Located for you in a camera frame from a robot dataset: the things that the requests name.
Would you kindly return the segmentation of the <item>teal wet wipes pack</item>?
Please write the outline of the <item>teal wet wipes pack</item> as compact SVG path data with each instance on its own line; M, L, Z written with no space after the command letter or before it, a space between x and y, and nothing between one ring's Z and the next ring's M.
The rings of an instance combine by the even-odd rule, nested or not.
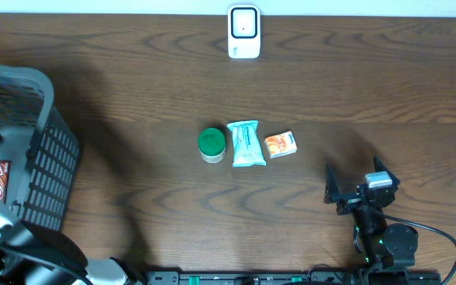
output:
M234 146L233 167L266 165L260 140L257 136L258 120L246 120L228 123Z

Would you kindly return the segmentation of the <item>orange Kleenex tissue pack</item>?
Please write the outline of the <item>orange Kleenex tissue pack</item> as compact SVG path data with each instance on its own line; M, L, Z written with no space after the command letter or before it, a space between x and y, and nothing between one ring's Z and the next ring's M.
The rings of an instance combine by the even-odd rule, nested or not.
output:
M298 150L298 146L291 131L286 131L278 135L271 135L264 140L270 158L278 158L288 154L293 154Z

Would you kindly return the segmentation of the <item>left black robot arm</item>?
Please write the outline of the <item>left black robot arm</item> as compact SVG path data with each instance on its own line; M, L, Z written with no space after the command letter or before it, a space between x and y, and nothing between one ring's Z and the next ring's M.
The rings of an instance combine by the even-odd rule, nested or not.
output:
M119 260L88 259L66 235L21 221L0 203L0 284L146 283Z

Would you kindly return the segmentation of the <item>green lid jar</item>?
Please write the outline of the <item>green lid jar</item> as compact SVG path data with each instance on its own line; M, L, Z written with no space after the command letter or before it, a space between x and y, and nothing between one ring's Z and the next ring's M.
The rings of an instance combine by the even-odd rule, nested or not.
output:
M226 156L225 135L218 128L206 128L199 134L198 148L205 162L219 163Z

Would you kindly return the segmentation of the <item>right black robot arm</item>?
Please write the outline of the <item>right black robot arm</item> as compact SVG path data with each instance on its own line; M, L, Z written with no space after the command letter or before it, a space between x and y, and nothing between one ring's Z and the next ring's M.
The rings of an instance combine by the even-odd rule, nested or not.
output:
M367 267L352 280L359 284L412 284L409 268L415 264L418 233L403 222L388 224L382 209L395 200L400 181L379 158L374 172L355 192L341 193L333 169L326 167L324 202L334 203L338 215L355 220L355 247L366 256Z

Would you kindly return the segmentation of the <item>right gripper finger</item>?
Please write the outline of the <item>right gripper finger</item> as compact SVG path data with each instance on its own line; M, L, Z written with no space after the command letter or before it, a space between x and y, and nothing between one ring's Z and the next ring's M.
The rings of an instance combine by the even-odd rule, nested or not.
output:
M392 181L392 186L398 186L400 180L382 163L378 156L373 157L374 170L376 172L386 172Z
M327 196L338 196L340 194L332 168L327 165L325 168L325 194Z

